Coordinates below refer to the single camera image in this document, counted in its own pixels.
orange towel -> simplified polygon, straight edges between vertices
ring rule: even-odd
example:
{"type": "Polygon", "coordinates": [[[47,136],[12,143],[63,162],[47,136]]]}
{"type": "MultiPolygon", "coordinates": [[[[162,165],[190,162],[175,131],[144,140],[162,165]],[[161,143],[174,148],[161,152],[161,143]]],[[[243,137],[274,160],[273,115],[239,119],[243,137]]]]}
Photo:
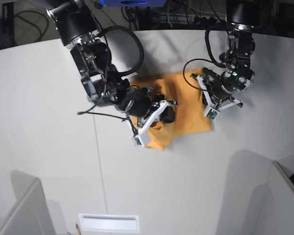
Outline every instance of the orange towel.
{"type": "MultiPolygon", "coordinates": [[[[191,73],[202,75],[202,69],[189,70],[185,77],[196,87],[198,82],[190,77],[191,73]]],[[[210,119],[203,114],[202,92],[189,86],[183,78],[183,72],[155,76],[148,81],[133,81],[132,85],[140,87],[153,87],[153,93],[164,94],[166,100],[177,100],[178,107],[175,108],[175,122],[157,122],[148,129],[151,141],[147,147],[164,150],[172,141],[174,136],[190,133],[210,131],[210,119]]]]}

